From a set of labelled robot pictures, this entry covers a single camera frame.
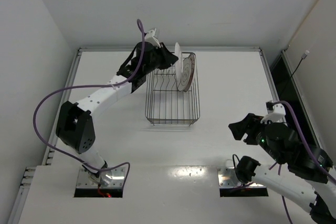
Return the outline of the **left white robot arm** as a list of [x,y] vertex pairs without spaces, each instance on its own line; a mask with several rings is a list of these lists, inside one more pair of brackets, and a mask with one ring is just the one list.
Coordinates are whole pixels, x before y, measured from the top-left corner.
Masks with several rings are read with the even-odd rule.
[[83,160],[83,167],[92,177],[99,179],[108,167],[93,146],[96,119],[118,100],[143,85],[149,73],[167,69],[179,60],[180,57],[171,53],[163,43],[156,47],[150,42],[139,42],[107,87],[75,103],[67,101],[61,106],[56,135]]

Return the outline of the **white plate dark rim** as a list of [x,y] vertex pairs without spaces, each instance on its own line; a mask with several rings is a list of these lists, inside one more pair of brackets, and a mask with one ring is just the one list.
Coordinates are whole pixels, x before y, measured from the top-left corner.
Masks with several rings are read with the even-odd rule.
[[177,82],[177,89],[179,91],[184,91],[189,83],[191,77],[191,60],[190,58],[183,59],[183,68],[181,71],[176,72],[180,74],[179,81]]

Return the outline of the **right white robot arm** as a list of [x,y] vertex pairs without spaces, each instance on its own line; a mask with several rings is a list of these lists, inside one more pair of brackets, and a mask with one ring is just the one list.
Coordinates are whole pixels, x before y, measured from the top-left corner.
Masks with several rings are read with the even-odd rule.
[[313,147],[309,154],[295,130],[280,122],[264,123],[252,113],[228,127],[234,139],[260,146],[289,172],[272,172],[260,161],[243,156],[235,165],[241,183],[266,186],[307,212],[315,223],[335,223],[335,183],[328,177],[333,162],[325,151]]

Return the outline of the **orange sunburst plate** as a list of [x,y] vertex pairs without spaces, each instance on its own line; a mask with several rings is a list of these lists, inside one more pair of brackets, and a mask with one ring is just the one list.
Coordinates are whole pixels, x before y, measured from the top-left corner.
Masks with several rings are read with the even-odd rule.
[[187,60],[188,60],[188,72],[189,72],[189,75],[188,75],[188,82],[187,82],[187,85],[184,89],[185,92],[187,92],[192,84],[193,84],[193,81],[194,81],[194,77],[195,77],[195,69],[196,69],[196,55],[194,53],[191,53],[188,57],[187,57]]

